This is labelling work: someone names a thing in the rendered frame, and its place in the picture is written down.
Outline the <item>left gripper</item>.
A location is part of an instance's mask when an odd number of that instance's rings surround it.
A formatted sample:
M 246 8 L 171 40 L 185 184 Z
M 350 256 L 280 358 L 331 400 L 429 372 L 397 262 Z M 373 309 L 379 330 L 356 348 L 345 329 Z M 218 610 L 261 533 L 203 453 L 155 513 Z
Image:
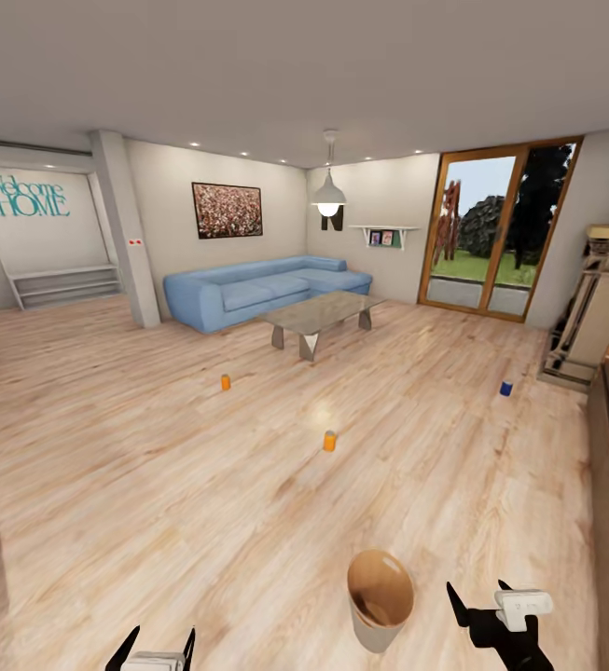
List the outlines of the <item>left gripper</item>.
M 105 671 L 111 671 L 111 670 L 119 670 L 121 666 L 126 662 L 126 659 L 128 659 L 128 655 L 131 652 L 131 646 L 134 644 L 134 641 L 136 640 L 139 631 L 140 631 L 140 624 L 138 624 L 131 632 L 130 635 L 124 640 L 124 643 L 118 648 L 118 651 L 112 656 L 112 659 L 106 664 Z M 192 660 L 192 654 L 194 651 L 194 644 L 196 641 L 196 628 L 192 628 L 192 631 L 190 633 L 190 637 L 188 638 L 187 646 L 185 647 L 185 650 L 181 652 L 181 654 L 185 654 L 187 656 L 187 661 L 185 662 L 185 667 L 183 667 L 183 671 L 190 671 L 190 665 L 191 665 L 191 660 Z

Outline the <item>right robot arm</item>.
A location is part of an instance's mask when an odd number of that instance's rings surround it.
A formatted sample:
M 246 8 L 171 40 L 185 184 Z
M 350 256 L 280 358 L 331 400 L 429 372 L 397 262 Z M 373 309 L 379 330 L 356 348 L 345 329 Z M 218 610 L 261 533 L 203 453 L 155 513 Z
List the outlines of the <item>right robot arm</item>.
M 498 580 L 501 590 L 494 593 L 497 609 L 468 609 L 452 584 L 447 592 L 457 623 L 469 626 L 469 636 L 476 648 L 495 647 L 508 671 L 555 671 L 538 646 L 536 614 L 551 614 L 550 593 L 538 589 L 514 590 Z

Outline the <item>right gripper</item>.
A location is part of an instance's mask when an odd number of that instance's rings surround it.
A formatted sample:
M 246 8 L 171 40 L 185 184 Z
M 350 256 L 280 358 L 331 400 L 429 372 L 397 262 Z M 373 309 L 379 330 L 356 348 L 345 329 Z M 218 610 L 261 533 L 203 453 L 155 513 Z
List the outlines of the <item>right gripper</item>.
M 498 583 L 501 589 L 512 589 L 500 579 Z M 497 609 L 468 609 L 450 582 L 447 582 L 447 592 L 457 623 L 460 627 L 469 626 L 469 636 L 474 646 L 476 648 L 495 647 L 508 671 L 519 671 L 519 667 L 528 660 L 545 660 L 550 664 L 538 646 L 536 614 L 525 616 L 527 631 L 511 632 L 505 623 L 497 618 Z

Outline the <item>trash can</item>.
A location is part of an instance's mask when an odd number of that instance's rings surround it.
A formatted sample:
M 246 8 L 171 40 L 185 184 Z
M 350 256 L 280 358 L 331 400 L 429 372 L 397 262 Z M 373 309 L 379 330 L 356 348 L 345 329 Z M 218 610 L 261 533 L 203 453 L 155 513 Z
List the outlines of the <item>trash can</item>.
M 400 574 L 383 562 L 385 558 L 400 568 Z M 357 640 L 371 652 L 384 652 L 414 609 L 407 570 L 386 551 L 366 549 L 351 561 L 347 587 Z

